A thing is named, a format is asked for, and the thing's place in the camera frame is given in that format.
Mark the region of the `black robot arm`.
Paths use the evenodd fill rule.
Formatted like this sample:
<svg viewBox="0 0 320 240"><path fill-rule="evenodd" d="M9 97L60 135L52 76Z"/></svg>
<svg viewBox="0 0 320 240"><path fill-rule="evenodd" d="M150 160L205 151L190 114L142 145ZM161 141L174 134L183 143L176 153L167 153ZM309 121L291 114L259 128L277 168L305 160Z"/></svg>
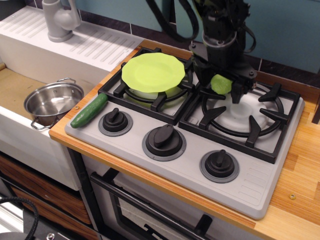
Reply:
<svg viewBox="0 0 320 240"><path fill-rule="evenodd" d="M179 3L192 26L190 37L178 34L164 18L156 2L147 1L162 29L175 41L195 40L200 32L198 18L202 20L202 42L189 45L194 71L203 87L216 74L231 80L231 99L238 104L242 96L254 88L257 75L244 56L256 47L253 42L246 49L246 35L255 37L245 23L250 15L250 4L242 0L195 0L193 4L181 0Z"/></svg>

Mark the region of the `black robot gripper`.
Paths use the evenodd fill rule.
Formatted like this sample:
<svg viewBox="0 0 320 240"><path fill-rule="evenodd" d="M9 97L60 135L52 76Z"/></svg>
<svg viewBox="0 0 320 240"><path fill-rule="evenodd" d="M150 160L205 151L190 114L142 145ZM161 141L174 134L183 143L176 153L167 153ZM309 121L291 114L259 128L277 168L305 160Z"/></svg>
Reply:
<svg viewBox="0 0 320 240"><path fill-rule="evenodd" d="M200 85L207 87L216 74L232 80L232 103L239 104L242 96L253 88L257 76L244 57L245 47L245 32L233 32L226 40L203 35L202 43L191 43L193 69Z"/></svg>

